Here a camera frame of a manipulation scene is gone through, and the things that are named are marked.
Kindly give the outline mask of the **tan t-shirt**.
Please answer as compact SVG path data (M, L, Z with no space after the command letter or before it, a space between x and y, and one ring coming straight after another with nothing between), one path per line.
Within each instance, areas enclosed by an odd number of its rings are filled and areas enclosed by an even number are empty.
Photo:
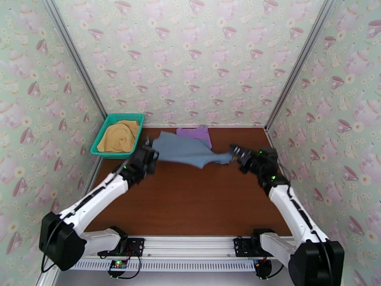
M130 153L138 138L137 121L122 120L109 126L97 145L99 152Z

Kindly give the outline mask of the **blue t-shirt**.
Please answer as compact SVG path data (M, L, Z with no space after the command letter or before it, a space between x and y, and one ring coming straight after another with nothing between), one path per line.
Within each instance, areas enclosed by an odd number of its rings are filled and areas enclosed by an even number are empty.
M192 165L202 169L209 163L229 164L231 153L214 153L206 145L190 137L161 132L153 140L152 148L159 152L159 160Z

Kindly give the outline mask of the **purple printed t-shirt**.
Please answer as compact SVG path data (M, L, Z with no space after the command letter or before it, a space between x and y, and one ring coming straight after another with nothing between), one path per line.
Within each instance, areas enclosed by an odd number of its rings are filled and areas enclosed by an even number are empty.
M178 136L189 137L198 140L209 149L212 149L209 128L206 125L202 125L197 128L177 128L176 134Z

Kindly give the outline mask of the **teal plastic laundry basket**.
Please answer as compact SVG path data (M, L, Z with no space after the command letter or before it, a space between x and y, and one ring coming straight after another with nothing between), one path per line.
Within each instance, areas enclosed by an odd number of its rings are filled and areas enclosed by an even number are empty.
M132 152L130 152L130 153L99 152L97 150L97 145L100 142L102 136L104 135L106 129L109 126L111 126L112 124L115 124L118 121L122 121L122 120L137 121L138 124L140 125L139 131L138 131L138 138L137 138L137 141L135 142L135 145L134 145ZM98 135L96 136L93 145L90 148L91 154L101 156L102 158L105 158L105 159L126 159L126 158L128 158L137 148L138 141L140 138L140 134L141 134L142 129L143 129L144 120L145 120L145 115L142 113L114 113L114 114L108 115L106 117L103 125L101 126L100 131L99 131Z

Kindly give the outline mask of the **black round controller unit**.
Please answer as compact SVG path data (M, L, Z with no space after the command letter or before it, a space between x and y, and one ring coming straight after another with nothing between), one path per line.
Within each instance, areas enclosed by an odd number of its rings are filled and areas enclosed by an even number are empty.
M259 279L267 279L272 272L271 260L265 258L262 260L254 260L255 274Z

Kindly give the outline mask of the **small circuit board with leds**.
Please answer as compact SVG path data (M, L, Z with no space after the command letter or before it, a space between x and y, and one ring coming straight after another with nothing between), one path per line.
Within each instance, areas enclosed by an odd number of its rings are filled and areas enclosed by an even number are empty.
M112 260L109 267L109 272L125 272L128 268L128 260Z

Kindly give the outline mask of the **aluminium table side rail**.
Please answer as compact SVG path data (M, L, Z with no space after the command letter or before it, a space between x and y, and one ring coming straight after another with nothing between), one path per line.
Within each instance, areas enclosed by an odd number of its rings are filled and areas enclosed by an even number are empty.
M86 183L84 184L84 188L83 188L83 191L82 191L82 197L84 197L93 188L93 186L95 184L95 181L97 179L97 176L99 174L99 171L101 169L102 162L103 162L103 158L102 157L97 157L95 159L93 168L90 171L90 175L89 175Z
M269 182L268 182L268 188L270 187L277 187L280 185L285 185L286 188L286 194L288 198L295 199L295 193L291 186L291 172L287 169L287 167L281 162L278 152L276 148L273 146L273 142L271 140L271 136L267 131L267 128L265 128L266 137L268 138L270 149L269 153L267 153L266 159L267 162L270 165L270 174L269 175Z

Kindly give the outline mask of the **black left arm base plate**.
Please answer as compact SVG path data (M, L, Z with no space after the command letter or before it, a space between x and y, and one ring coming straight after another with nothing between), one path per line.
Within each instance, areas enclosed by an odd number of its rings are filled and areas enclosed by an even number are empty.
M117 246L112 250L97 252L97 256L106 258L108 256L138 256L142 257L144 250L144 238L129 238L123 236Z

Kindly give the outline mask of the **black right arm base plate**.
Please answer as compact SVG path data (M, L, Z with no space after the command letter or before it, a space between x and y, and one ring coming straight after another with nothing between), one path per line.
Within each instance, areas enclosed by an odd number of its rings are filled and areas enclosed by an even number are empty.
M233 247L236 257L259 257L260 254L255 250L251 238L238 236L233 239Z

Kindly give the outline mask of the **aluminium mounting rail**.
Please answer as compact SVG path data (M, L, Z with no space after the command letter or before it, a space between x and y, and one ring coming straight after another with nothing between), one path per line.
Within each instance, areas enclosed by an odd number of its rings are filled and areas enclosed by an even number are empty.
M72 241L66 239L61 244L53 246L47 255L59 267L71 268L84 257L97 256L99 251L114 249L123 236L127 235L119 236L112 230L88 232L79 237L75 236ZM145 239L142 257L156 259L238 258L233 247L233 237L146 236L142 238ZM278 260L290 258L299 247L310 242L310 239L296 241L291 237L280 237L269 231L259 236L252 236L251 240L260 256L247 258L274 257Z

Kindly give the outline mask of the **aluminium frame post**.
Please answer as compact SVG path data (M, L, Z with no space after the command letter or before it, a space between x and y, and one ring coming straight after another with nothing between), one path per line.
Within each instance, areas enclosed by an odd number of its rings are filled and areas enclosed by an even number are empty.
M55 30L57 31L58 36L62 40L64 47L67 50L71 58L71 61L73 62L75 66L75 69L77 70L80 77L82 78L85 84L85 87L90 93L92 100L95 102L95 105L98 111L100 112L102 118L105 119L108 116L107 111L101 102L101 99L96 91L94 83L91 80L91 77L85 67L85 64L79 54L79 51L77 50L77 47L70 35L68 26L66 25L64 19L62 18L55 1L54 0L41 0L41 1L50 19L52 20L53 26Z
M315 19L315 22L304 42L304 45L295 61L294 67L292 68L290 75L282 89L280 96L277 99L275 107L273 108L268 121L264 125L264 130L266 133L274 124L276 117L279 115L283 104L286 102L288 95L290 94L294 84L298 80L298 77L303 69L305 62L311 55L313 47L318 40L320 33L322 32L324 25L328 21L330 14L332 13L334 6L338 0L324 0L319 13Z

